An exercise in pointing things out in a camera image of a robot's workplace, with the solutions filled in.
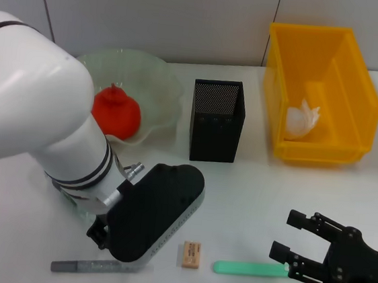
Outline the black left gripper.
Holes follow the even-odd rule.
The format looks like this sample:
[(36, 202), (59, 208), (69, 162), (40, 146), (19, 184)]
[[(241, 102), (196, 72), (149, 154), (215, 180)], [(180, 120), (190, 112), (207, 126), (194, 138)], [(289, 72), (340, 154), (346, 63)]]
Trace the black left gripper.
[(86, 235), (98, 246), (98, 249), (109, 249), (110, 232), (105, 216), (96, 216), (93, 224), (88, 228)]

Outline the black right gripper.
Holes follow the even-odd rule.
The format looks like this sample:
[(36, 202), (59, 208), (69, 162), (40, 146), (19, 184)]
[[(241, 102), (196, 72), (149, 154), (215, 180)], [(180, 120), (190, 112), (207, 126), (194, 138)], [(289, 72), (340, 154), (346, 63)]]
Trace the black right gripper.
[(290, 211), (287, 224), (331, 243), (325, 267), (274, 241), (269, 257), (289, 265), (289, 278), (304, 283), (378, 283), (378, 251), (364, 242), (358, 229), (340, 225), (318, 212), (308, 218), (296, 210)]

